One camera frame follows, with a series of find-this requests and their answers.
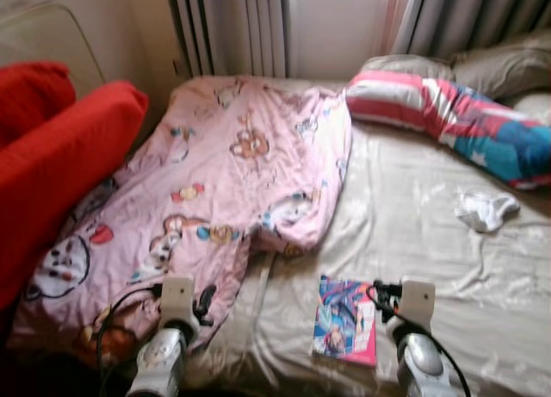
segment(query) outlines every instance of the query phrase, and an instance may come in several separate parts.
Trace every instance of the curtain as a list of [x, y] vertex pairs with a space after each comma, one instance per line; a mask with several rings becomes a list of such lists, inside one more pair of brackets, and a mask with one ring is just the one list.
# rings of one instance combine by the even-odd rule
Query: curtain
[[286, 77], [282, 0], [171, 0], [189, 73]]
[[392, 53], [447, 59], [551, 25], [551, 0], [409, 0]]

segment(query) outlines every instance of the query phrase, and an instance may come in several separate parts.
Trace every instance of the mattress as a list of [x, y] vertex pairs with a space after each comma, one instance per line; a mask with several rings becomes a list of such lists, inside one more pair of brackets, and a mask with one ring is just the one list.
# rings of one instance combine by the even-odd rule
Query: mattress
[[[279, 84], [290, 90], [309, 85]], [[454, 216], [467, 191], [510, 192], [521, 209], [496, 233], [476, 233]], [[188, 360], [184, 387], [403, 395], [395, 382], [395, 347], [380, 315], [376, 369], [312, 358], [316, 294], [326, 274], [433, 281], [433, 334], [463, 369], [473, 395], [551, 395], [550, 202], [548, 191], [507, 188], [419, 133], [356, 123], [343, 193], [324, 243], [292, 260], [251, 260], [226, 322]]]

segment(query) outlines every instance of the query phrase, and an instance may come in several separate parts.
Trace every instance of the red sofa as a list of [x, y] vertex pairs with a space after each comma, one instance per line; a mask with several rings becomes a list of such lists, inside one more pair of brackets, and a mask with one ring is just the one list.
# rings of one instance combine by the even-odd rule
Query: red sofa
[[147, 104], [127, 82], [75, 101], [57, 63], [0, 69], [0, 327], [71, 207], [123, 163]]

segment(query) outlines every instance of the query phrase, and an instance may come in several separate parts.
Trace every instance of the book cover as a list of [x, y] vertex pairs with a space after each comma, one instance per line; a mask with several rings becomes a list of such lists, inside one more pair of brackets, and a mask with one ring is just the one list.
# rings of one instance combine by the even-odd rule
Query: book cover
[[321, 276], [313, 329], [313, 352], [375, 366], [375, 304], [370, 284]]

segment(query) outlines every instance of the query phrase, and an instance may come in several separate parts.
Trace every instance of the wrinkled sheet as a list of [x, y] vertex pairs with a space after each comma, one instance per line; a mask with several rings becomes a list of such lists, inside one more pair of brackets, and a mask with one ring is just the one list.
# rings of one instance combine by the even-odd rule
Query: wrinkled sheet
[[[344, 96], [300, 94], [255, 78], [195, 78], [176, 89], [151, 138], [73, 212], [17, 309], [10, 348], [96, 360], [112, 304], [165, 275], [214, 285], [193, 347], [231, 308], [252, 251], [295, 257], [331, 222], [350, 154]], [[158, 301], [133, 295], [105, 331], [103, 357], [130, 357], [156, 327]]]
[[[436, 284], [432, 331], [473, 395], [551, 395], [551, 195], [511, 192], [417, 133], [358, 123], [352, 141], [321, 249], [292, 261], [267, 256], [251, 263], [226, 322], [188, 360], [185, 385], [255, 395], [403, 396], [380, 316], [376, 369], [321, 363], [310, 350], [320, 274], [386, 282], [408, 275]], [[520, 212], [497, 233], [478, 234], [454, 216], [468, 190], [511, 192]]]

